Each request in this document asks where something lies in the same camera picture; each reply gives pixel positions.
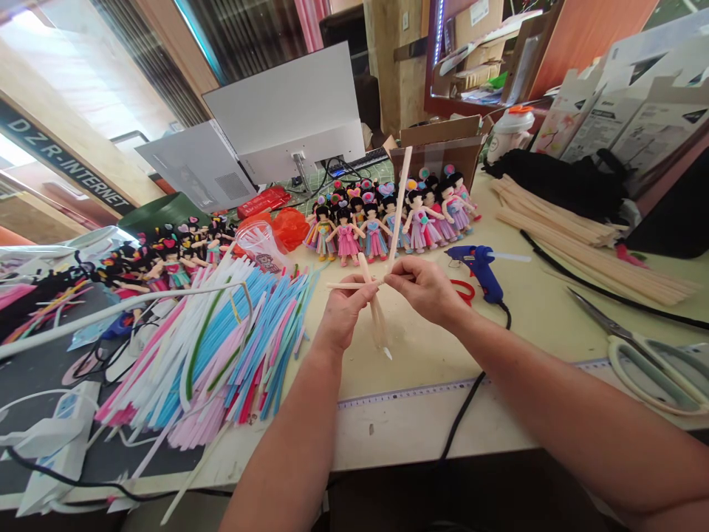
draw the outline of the hand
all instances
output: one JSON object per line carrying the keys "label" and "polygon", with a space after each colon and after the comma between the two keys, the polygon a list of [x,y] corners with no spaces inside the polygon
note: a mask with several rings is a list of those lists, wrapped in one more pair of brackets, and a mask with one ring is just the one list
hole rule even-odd
{"label": "hand", "polygon": [[[364,282],[361,275],[350,275],[341,282]],[[325,349],[339,356],[352,343],[360,310],[367,306],[379,287],[370,285],[359,290],[331,290],[325,312],[312,341],[313,349]]]}
{"label": "hand", "polygon": [[[405,273],[413,273],[415,281],[404,279],[401,275]],[[450,329],[460,318],[470,317],[470,308],[434,262],[404,257],[384,277],[384,282],[404,296],[421,316],[444,329]]]}

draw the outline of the bundle of bamboo sticks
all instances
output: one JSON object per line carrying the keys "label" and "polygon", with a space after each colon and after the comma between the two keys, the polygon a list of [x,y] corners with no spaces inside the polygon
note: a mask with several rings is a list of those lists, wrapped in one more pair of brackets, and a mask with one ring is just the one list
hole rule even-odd
{"label": "bundle of bamboo sticks", "polygon": [[622,261],[594,247],[611,246],[619,228],[585,219],[517,185],[508,176],[492,182],[503,207],[497,217],[527,233],[587,276],[620,295],[671,306],[694,294],[699,284],[674,279]]}

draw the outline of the table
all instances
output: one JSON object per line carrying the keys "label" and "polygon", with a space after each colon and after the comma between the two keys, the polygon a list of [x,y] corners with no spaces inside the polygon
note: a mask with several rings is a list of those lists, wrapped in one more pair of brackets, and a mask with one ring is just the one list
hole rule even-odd
{"label": "table", "polygon": [[[474,234],[466,236],[460,244],[485,244],[500,252],[532,255],[529,245],[516,229],[495,219],[499,201],[488,188],[489,180],[481,172],[476,177],[471,192],[480,205],[479,212],[483,220],[475,225]],[[427,251],[422,257],[440,264],[451,278],[469,280],[466,267],[448,267],[448,256],[442,250]],[[314,261],[316,266],[320,265],[317,256],[303,248],[293,252],[292,258],[301,267]],[[709,254],[692,261],[651,256],[648,263],[653,268],[686,279],[698,282],[709,279]],[[604,357],[607,340],[602,329],[569,297],[566,290],[569,283],[549,275],[545,272],[546,268],[537,257],[528,264],[502,260],[493,263],[493,271],[505,291],[504,299],[512,312],[512,330],[571,363]],[[379,262],[371,265],[371,270],[376,276],[384,274],[384,266]],[[306,315],[306,329],[311,334],[320,321],[326,302],[327,290],[324,283],[339,280],[355,271],[352,266],[341,268],[339,261],[323,270],[321,283]],[[698,330],[634,311],[587,290],[582,289],[580,292],[622,325],[666,343],[686,345],[707,341],[708,336]],[[445,383],[479,374],[477,364],[453,336],[420,318],[403,298],[388,287],[383,287],[380,293],[394,360],[389,361],[374,348],[370,333],[371,315],[369,312],[362,313],[352,346],[344,355],[340,399],[423,384]],[[473,308],[483,316],[504,323],[503,312],[485,303],[480,295],[473,300]],[[704,289],[693,298],[673,307],[671,312],[709,321],[709,290]],[[301,354],[306,352],[307,345]],[[286,376],[286,390],[298,366],[299,362],[291,361]],[[595,374],[620,386],[610,370],[601,369]],[[459,390],[340,410],[334,469],[341,471],[435,460],[440,455],[445,437],[466,393],[467,390]],[[671,421],[687,430],[709,427],[709,419],[706,417],[672,418]],[[267,426],[268,422],[255,422],[252,426],[238,427],[228,432],[197,476],[193,487],[216,487],[237,482]],[[482,386],[459,427],[449,456],[528,449],[535,445],[511,418],[495,387]],[[131,449],[138,451],[140,456],[146,450]],[[165,456],[163,452],[178,451],[163,449],[158,455]],[[187,462],[194,463],[198,456],[199,452]],[[182,461],[183,466],[188,466],[188,463]],[[86,474],[90,466],[87,461]],[[148,471],[152,476],[136,481],[133,491],[137,494],[150,494],[177,490],[187,476],[187,473],[181,471],[190,468],[177,468],[168,474]],[[75,489],[67,501],[99,499],[110,492],[106,489]],[[0,497],[0,509],[16,506],[19,499],[19,494]]]}

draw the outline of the white bottle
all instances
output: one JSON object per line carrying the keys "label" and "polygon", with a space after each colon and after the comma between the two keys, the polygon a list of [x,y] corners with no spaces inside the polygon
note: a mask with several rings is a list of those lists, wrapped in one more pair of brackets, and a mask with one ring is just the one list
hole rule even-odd
{"label": "white bottle", "polygon": [[487,161],[492,164],[515,148],[525,148],[532,135],[527,131],[534,124],[532,107],[514,106],[507,109],[493,126],[493,139],[487,150]]}

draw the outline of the white monitor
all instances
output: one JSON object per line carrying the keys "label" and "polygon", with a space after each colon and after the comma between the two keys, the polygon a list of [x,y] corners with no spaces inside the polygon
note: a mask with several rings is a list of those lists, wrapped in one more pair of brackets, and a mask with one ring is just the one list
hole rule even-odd
{"label": "white monitor", "polygon": [[293,155],[315,163],[364,157],[349,45],[319,50],[204,95],[254,183],[298,175]]}
{"label": "white monitor", "polygon": [[143,144],[136,151],[202,212],[238,207],[256,195],[215,120]]}

